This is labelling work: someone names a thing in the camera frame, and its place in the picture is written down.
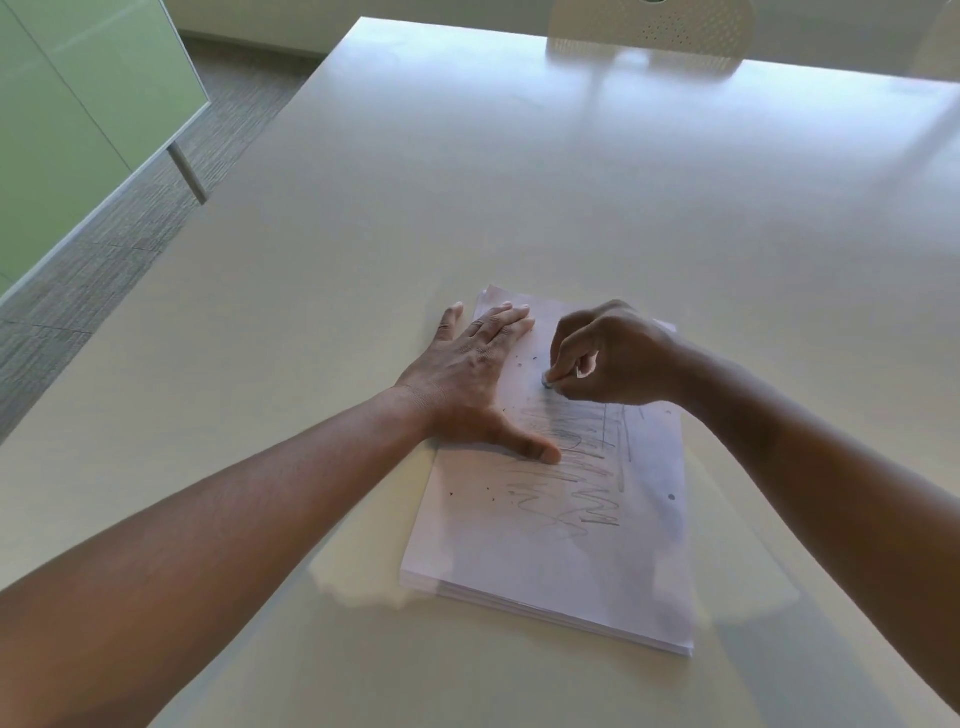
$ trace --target person's left hand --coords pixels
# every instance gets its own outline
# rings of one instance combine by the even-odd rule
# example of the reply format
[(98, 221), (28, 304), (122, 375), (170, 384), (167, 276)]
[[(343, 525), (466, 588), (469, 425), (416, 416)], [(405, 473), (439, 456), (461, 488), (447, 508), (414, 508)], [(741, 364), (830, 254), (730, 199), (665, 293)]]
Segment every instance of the person's left hand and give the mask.
[(507, 354), (534, 327), (530, 307), (504, 303), (492, 308), (454, 339), (463, 312), (462, 303), (444, 312), (433, 342), (396, 386), (409, 389), (423, 406), (431, 437), (499, 445), (532, 460), (559, 463), (556, 445), (519, 429), (493, 406)]

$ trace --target white paper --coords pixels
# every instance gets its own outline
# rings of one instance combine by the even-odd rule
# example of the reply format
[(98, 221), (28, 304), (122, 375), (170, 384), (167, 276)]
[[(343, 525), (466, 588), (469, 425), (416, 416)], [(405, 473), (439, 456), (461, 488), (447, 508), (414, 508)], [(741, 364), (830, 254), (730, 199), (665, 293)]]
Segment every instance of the white paper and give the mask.
[(529, 304), (497, 406), (553, 439), (558, 466), (442, 447), (400, 568), (408, 587), (690, 654), (680, 411), (574, 402), (544, 389), (561, 303), (490, 287), (474, 318)]

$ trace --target person's left arm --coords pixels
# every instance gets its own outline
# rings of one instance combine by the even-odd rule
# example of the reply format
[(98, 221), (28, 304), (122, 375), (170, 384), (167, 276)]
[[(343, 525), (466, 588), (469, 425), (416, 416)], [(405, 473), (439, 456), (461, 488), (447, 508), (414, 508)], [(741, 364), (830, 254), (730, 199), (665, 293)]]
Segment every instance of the person's left arm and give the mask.
[(0, 724), (144, 726), (418, 443), (559, 462), (492, 407), (529, 309), (454, 339), (444, 314), (396, 386), (117, 523), (0, 593)]

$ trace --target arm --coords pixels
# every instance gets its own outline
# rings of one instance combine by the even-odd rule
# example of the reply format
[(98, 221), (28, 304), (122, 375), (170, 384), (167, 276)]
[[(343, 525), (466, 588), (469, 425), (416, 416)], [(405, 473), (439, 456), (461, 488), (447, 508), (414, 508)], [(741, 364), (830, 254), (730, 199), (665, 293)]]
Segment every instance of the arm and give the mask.
[(94, 536), (0, 593), (0, 724), (142, 726), (427, 437), (550, 462), (552, 444), (492, 408), (528, 309), (493, 309), (392, 389)]
[(622, 302), (566, 317), (551, 364), (546, 380), (571, 399), (670, 400), (709, 427), (890, 644), (960, 711), (960, 499)]

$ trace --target sheet of paper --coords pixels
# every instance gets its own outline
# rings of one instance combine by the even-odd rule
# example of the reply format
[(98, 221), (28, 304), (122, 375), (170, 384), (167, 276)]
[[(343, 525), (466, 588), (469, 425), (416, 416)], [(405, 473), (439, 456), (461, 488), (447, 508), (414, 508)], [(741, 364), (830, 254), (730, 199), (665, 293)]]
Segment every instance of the sheet of paper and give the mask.
[(558, 443), (558, 466), (484, 447), (438, 451), (401, 582), (689, 654), (680, 412), (566, 400), (540, 383), (570, 308), (490, 287), (475, 317), (527, 303), (537, 325), (511, 352), (497, 406)]

